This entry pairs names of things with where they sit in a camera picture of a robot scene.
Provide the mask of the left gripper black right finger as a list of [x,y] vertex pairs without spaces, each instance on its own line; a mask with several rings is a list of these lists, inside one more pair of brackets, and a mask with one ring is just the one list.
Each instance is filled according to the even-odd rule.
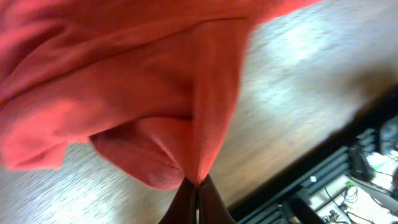
[[236,224],[210,175],[198,188],[199,224]]

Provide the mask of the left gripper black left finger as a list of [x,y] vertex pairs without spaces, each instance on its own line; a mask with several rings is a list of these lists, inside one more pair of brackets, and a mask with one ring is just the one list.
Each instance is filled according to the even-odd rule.
[[170,207],[159,224],[196,224],[197,189],[184,178]]

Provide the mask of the orange McKinney Boyd soccer t-shirt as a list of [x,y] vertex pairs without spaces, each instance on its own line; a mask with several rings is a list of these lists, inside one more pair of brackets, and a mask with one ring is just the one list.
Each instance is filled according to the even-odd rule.
[[57,169],[91,141],[160,190],[200,184],[252,30],[309,1],[1,2],[1,164]]

